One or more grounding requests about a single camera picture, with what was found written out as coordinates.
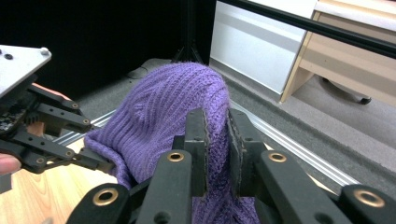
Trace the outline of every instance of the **black metal bracket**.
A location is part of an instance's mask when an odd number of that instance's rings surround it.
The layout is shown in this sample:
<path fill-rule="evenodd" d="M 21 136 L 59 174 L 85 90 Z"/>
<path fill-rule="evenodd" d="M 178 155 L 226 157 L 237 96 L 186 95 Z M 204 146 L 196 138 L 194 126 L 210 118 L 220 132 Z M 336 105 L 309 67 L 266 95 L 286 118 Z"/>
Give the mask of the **black metal bracket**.
<path fill-rule="evenodd" d="M 27 125 L 44 122 L 45 133 L 58 136 L 62 129 L 85 133 L 92 126 L 76 102 L 23 85 L 13 94 L 7 111 L 0 115 L 0 153 L 10 154 L 21 161 L 21 168 L 40 174 L 60 165 L 74 163 L 107 173 L 114 167 L 111 161 L 83 148 L 79 153 L 27 132 Z"/>
<path fill-rule="evenodd" d="M 396 217 L 396 202 L 367 186 L 346 186 L 339 199 L 329 197 L 289 153 L 267 150 L 244 113 L 230 109 L 228 127 L 233 192 L 256 198 L 261 223 L 391 223 Z"/>
<path fill-rule="evenodd" d="M 192 155 L 192 196 L 202 197 L 206 192 L 206 152 L 209 145 L 205 112 L 202 108 L 194 109 L 186 117 L 184 147 Z"/>
<path fill-rule="evenodd" d="M 165 152 L 151 179 L 129 193 L 115 184 L 90 190 L 67 223 L 191 223 L 191 167 L 189 152 Z"/>

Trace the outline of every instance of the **human hand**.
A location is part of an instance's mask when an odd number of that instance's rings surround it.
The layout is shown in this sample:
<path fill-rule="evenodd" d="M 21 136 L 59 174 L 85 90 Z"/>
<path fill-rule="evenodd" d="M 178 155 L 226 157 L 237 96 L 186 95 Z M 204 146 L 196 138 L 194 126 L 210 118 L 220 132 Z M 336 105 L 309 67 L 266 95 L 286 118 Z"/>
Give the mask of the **human hand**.
<path fill-rule="evenodd" d="M 6 175 L 21 169 L 21 162 L 8 154 L 0 153 L 0 175 Z"/>

